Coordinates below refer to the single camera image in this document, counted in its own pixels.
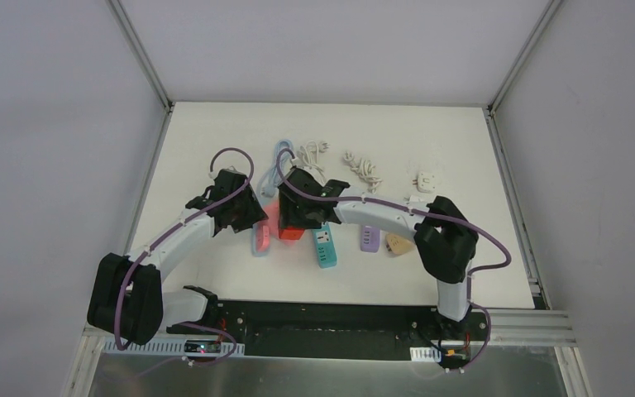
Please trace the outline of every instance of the white power adapter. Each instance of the white power adapter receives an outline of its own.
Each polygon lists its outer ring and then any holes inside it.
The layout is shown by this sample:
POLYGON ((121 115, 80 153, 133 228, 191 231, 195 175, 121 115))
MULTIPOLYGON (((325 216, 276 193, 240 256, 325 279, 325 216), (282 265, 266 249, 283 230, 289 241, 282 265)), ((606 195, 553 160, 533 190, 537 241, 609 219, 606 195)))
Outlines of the white power adapter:
POLYGON ((434 193, 434 174, 427 171, 418 173, 418 191, 422 193, 434 193))

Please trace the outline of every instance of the white wall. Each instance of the white wall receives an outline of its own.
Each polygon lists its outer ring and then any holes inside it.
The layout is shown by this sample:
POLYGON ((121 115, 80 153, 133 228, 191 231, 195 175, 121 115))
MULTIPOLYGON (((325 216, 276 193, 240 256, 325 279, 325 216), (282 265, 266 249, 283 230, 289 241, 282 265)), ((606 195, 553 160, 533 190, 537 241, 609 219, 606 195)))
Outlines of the white wall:
POLYGON ((489 103, 548 0, 123 0, 176 101, 489 103))
POLYGON ((58 395, 163 117, 103 0, 0 1, 0 396, 58 395))
POLYGON ((635 2, 566 2, 499 130, 595 395, 635 395, 635 2))

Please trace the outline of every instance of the blue power strip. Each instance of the blue power strip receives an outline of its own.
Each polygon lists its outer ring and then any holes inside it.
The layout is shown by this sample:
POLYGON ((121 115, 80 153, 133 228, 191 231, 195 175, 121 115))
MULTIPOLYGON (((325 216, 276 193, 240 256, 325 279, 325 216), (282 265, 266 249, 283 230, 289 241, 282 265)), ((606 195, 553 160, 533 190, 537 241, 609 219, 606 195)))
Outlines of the blue power strip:
POLYGON ((313 240, 317 252, 317 263, 322 269, 337 265, 337 252, 332 240, 330 225, 323 224, 319 229, 313 229, 313 240))

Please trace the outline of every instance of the white coiled cord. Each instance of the white coiled cord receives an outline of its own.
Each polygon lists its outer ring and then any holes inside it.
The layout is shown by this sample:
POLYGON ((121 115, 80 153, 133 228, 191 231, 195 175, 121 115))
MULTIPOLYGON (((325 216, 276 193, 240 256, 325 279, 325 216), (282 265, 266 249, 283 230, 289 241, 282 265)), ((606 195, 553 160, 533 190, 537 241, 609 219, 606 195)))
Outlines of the white coiled cord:
POLYGON ((359 161, 356 161, 354 154, 350 151, 345 152, 344 161, 349 165, 349 168, 359 176, 359 179, 363 180, 369 185, 369 193, 376 193, 383 178, 374 175, 376 166, 371 164, 371 161, 362 157, 359 161))
POLYGON ((325 178, 325 168, 318 163, 318 157, 320 153, 326 152, 329 147, 325 141, 320 141, 320 143, 309 141, 305 146, 300 146, 296 153, 296 156, 303 163, 305 169, 317 171, 320 175, 321 184, 325 184, 327 179, 325 178))

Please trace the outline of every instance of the beige power strip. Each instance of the beige power strip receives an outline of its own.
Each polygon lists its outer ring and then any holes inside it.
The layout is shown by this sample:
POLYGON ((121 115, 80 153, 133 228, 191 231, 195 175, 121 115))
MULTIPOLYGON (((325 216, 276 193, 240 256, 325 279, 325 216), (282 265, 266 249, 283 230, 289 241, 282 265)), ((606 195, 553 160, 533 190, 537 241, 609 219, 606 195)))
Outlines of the beige power strip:
POLYGON ((415 244, 406 238, 388 233, 385 235, 385 246, 388 251, 393 252, 395 255, 402 255, 410 252, 415 247, 415 244))

